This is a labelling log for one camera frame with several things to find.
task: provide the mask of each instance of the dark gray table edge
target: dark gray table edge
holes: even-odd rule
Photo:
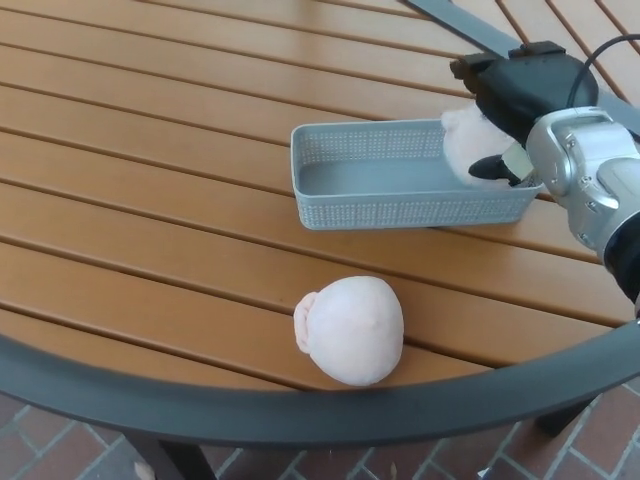
[[[236,447],[376,446],[484,430],[593,398],[640,374],[640,326],[633,321],[511,367],[388,389],[182,385],[87,366],[3,336],[0,372],[0,391],[11,397],[119,431]]]
[[[484,51],[507,57],[509,50],[519,48],[522,43],[449,0],[401,1]],[[606,91],[600,92],[599,106],[640,141],[640,110]]]

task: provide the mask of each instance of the wooden table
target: wooden table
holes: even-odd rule
[[[456,2],[580,58],[640,30],[629,0]],[[448,65],[477,49],[399,2],[0,0],[0,45],[7,394],[126,431],[180,470],[197,453],[176,441],[456,434],[580,405],[640,370],[631,303],[552,202],[517,225],[300,225],[296,126],[469,102]],[[598,63],[636,105],[639,52]],[[291,320],[305,293],[357,274],[387,280],[406,320],[400,365],[364,391],[300,353]]]

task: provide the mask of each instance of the plush toy in basket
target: plush toy in basket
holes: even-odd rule
[[[442,121],[300,126],[291,138],[300,220],[313,230],[516,222],[540,186],[507,188],[468,173],[512,143],[475,104]]]

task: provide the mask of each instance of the table top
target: table top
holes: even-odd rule
[[[583,59],[640,30],[627,0],[455,3]],[[296,126],[469,102],[448,64],[478,49],[395,0],[0,0],[0,45],[5,337],[149,379],[335,391],[291,314],[339,278],[379,276],[402,303],[406,346],[381,387],[519,364],[633,315],[545,198],[515,225],[301,226]],[[636,105],[639,52],[597,64]]]

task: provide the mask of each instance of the table slat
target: table slat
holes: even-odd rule
[[[426,15],[416,12],[398,0],[314,0],[316,2],[344,5],[361,10],[382,12],[390,15],[403,15],[411,18],[427,20]]]
[[[456,57],[479,49],[437,24],[312,0],[143,0],[319,35]]]
[[[6,310],[0,310],[0,335],[85,365],[165,382],[242,390],[289,390],[277,383]]]
[[[349,388],[298,350],[288,316],[7,244],[0,264],[5,308],[293,387]],[[380,386],[484,370],[406,347]]]
[[[451,75],[450,58],[180,9],[158,7],[150,15],[150,5],[131,0],[0,0],[0,8],[420,89],[466,92]]]
[[[2,10],[0,43],[372,120],[437,118],[470,101]]]

